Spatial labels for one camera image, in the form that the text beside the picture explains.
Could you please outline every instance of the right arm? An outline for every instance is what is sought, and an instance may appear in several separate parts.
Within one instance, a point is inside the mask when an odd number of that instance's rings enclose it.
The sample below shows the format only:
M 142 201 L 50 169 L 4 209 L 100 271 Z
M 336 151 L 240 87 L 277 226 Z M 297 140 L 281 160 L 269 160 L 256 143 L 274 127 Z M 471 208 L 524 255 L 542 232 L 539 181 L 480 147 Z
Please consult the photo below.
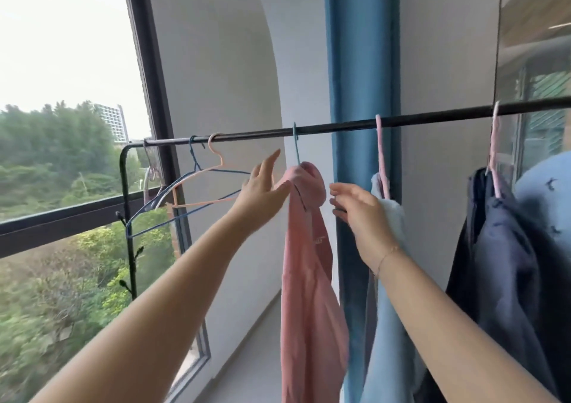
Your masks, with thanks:
M 379 201 L 334 183 L 333 213 L 351 226 L 363 261 L 379 278 L 426 367 L 449 403 L 555 403 L 538 380 L 482 331 L 401 249 Z

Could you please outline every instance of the white sky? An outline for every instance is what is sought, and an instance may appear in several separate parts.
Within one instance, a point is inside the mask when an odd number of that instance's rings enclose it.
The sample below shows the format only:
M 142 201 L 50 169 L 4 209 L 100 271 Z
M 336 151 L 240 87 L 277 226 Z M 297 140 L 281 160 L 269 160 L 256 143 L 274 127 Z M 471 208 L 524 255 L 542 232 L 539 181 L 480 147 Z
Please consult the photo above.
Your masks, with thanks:
M 0 0 L 0 107 L 121 104 L 151 135 L 126 0 Z

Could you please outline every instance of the black metal rod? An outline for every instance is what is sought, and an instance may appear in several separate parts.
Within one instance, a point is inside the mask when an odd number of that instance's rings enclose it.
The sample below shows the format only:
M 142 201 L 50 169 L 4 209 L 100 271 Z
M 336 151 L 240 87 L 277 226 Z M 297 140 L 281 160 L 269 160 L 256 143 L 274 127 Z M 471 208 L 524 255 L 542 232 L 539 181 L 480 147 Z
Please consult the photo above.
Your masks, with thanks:
M 536 111 L 547 111 L 547 110 L 560 110 L 564 108 L 571 108 L 571 96 L 565 96 L 562 98 L 553 99 L 540 99 L 537 101 L 525 101 L 525 102 L 512 102 L 506 104 L 500 104 L 498 115 L 510 115 L 510 114 L 524 114 L 533 113 Z M 479 119 L 485 117 L 491 117 L 493 112 L 492 105 L 485 105 L 479 107 L 471 108 L 461 108 L 459 110 L 449 110 L 449 111 L 434 111 L 432 113 L 422 113 L 422 114 L 411 114 L 411 115 L 400 115 L 397 117 L 387 117 L 382 120 L 383 127 L 400 127 L 400 126 L 412 126 L 412 125 L 426 125 L 431 123 L 442 123 L 442 122 L 454 122 L 459 120 L 471 120 Z M 361 129 L 374 129 L 376 127 L 375 119 L 368 120 L 357 120 L 353 122 L 343 122 L 343 123 L 331 123 L 324 125 L 311 125 L 311 126 L 299 126 L 296 127 L 297 135 L 315 135 L 315 134 L 327 134 L 331 132 L 343 132 L 343 131 L 357 131 Z M 290 127 L 282 129 L 270 129 L 265 131 L 255 131 L 255 132 L 239 132 L 237 134 L 220 134 L 216 135 L 212 141 L 240 141 L 249 139 L 261 139 L 261 138 L 280 138 L 280 137 L 291 137 L 293 136 L 293 129 Z M 195 137 L 192 142 L 194 143 L 206 143 L 208 142 L 206 136 Z M 189 138 L 170 138 L 170 139 L 156 139 L 156 140 L 146 140 L 145 146 L 147 147 L 157 147 L 157 146 L 171 146 L 171 145 L 184 145 L 189 144 Z M 121 187 L 123 189 L 123 211 L 125 213 L 125 221 L 131 218 L 131 210 L 129 207 L 129 187 L 127 183 L 127 153 L 130 149 L 137 147 L 143 147 L 143 142 L 129 143 L 121 151 L 119 157 L 119 171 L 121 173 Z M 128 233 L 131 234 L 131 227 L 128 229 Z M 133 299 L 137 297 L 137 279 L 135 277 L 137 272 L 137 264 L 135 263 L 135 251 L 133 246 L 133 239 L 127 239 L 127 254 L 129 260 L 129 273 L 131 277 L 131 293 Z

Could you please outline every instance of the black garment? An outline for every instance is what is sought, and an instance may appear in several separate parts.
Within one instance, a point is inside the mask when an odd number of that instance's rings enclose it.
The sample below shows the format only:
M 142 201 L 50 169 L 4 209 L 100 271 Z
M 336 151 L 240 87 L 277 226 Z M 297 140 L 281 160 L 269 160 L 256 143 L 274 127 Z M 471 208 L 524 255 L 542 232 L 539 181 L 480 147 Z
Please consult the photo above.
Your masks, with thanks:
M 484 169 L 472 177 L 469 197 L 446 293 L 548 390 L 571 403 L 571 264 L 507 185 L 501 199 L 493 196 Z M 415 399 L 445 402 L 428 372 Z

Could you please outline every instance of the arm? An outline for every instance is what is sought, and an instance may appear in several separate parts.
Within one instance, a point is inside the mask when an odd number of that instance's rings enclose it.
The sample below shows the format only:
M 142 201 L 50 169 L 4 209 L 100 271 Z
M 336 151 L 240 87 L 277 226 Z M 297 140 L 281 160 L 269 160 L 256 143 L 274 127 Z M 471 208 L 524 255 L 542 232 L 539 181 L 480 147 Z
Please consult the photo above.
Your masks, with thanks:
M 230 260 L 282 207 L 271 190 L 279 151 L 255 167 L 232 209 L 89 342 L 31 403 L 162 403 Z
M 557 402 L 410 257 L 394 249 L 398 244 L 374 196 L 343 183 L 332 184 L 331 193 L 338 208 L 333 213 L 351 226 L 361 258 L 385 287 L 449 403 Z

